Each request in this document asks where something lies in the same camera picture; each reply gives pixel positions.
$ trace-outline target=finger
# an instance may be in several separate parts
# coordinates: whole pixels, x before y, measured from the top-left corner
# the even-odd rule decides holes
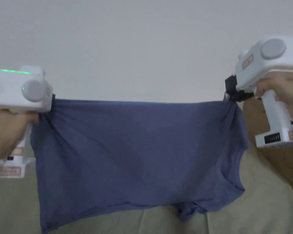
[[[278,80],[272,78],[260,81],[257,85],[257,90],[254,95],[256,97],[261,97],[267,90],[274,89],[276,82],[278,82]]]
[[[29,112],[29,113],[26,113],[25,115],[27,118],[27,122],[32,122],[34,124],[39,123],[39,115],[37,112]]]
[[[38,113],[36,112],[22,113],[22,114],[19,114],[18,117],[21,118],[26,125],[29,122],[32,122],[34,124],[37,124],[39,122],[39,116],[38,116]]]

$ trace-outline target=blue t-shirt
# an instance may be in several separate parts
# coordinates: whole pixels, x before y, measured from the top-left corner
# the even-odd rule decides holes
[[[31,144],[43,233],[81,218],[174,205],[180,220],[244,192],[248,147],[236,103],[55,99]]]

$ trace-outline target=white wall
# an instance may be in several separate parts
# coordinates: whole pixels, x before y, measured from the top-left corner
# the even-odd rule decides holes
[[[221,100],[238,53],[293,35],[293,0],[0,0],[0,68],[45,68],[58,98]]]

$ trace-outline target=gripper handle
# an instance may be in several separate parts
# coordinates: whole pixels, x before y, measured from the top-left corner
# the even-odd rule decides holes
[[[293,119],[289,114],[287,104],[279,100],[275,91],[266,91],[262,96],[262,101],[271,132],[278,132],[282,128],[291,128],[293,125]]]

